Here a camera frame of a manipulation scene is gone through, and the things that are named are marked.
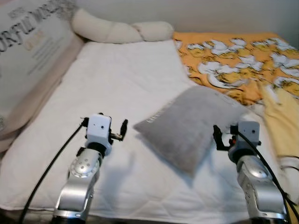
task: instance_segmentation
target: gray cushion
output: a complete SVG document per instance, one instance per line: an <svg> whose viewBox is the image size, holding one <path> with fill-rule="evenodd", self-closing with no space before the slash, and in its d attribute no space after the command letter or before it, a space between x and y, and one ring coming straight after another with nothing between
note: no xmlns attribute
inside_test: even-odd
<svg viewBox="0 0 299 224"><path fill-rule="evenodd" d="M194 86L134 129L181 171L193 175L213 141L213 125L225 130L247 111L237 101Z"/></svg>

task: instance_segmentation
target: robotic arm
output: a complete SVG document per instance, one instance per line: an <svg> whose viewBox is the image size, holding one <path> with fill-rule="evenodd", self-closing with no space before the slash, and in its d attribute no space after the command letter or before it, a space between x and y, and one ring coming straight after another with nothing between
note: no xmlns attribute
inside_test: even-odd
<svg viewBox="0 0 299 224"><path fill-rule="evenodd" d="M93 187L99 178L103 158L110 154L113 139L123 141L128 120L120 134L111 133L111 117L94 114L88 118L87 141L69 168L69 178L56 204L52 224L84 224L93 198Z"/></svg>
<svg viewBox="0 0 299 224"><path fill-rule="evenodd" d="M244 191L249 217L252 223L285 223L285 206L283 197L274 184L272 176L251 146L239 133L246 136L256 147L259 141L259 123L242 121L231 126L233 138L230 146L224 146L222 132L214 126L213 137L217 150L228 151L228 156L236 164L238 183Z"/></svg>

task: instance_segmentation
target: yellow duck pattern fabric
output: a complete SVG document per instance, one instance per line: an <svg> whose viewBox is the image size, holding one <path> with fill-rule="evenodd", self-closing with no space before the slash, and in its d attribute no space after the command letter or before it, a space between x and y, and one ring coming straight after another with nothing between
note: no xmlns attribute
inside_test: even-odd
<svg viewBox="0 0 299 224"><path fill-rule="evenodd" d="M263 98L259 83L299 99L299 51L273 33L178 33L173 36L191 80L243 105Z"/></svg>

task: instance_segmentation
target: white mattress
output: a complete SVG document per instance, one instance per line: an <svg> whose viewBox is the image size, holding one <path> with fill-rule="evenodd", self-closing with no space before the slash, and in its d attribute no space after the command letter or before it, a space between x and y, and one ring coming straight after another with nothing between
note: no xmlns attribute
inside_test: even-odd
<svg viewBox="0 0 299 224"><path fill-rule="evenodd" d="M190 178L154 154L132 126L195 85L185 75L172 41L88 43L37 119L14 142L0 169L0 208L21 209L80 117L103 112L112 131L129 120L115 141L95 186L90 214L189 224L227 224L248 218L236 169L226 152L211 153ZM277 172L262 126L260 150ZM30 208L52 210L80 146L79 132L40 186Z"/></svg>

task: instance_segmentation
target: orange blanket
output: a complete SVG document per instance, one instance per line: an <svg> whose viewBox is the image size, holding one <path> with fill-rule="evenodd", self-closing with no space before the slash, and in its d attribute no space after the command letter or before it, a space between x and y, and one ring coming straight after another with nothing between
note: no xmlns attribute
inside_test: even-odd
<svg viewBox="0 0 299 224"><path fill-rule="evenodd" d="M262 99L258 82L299 98L299 51L273 33L174 33L189 78L252 105Z"/></svg>

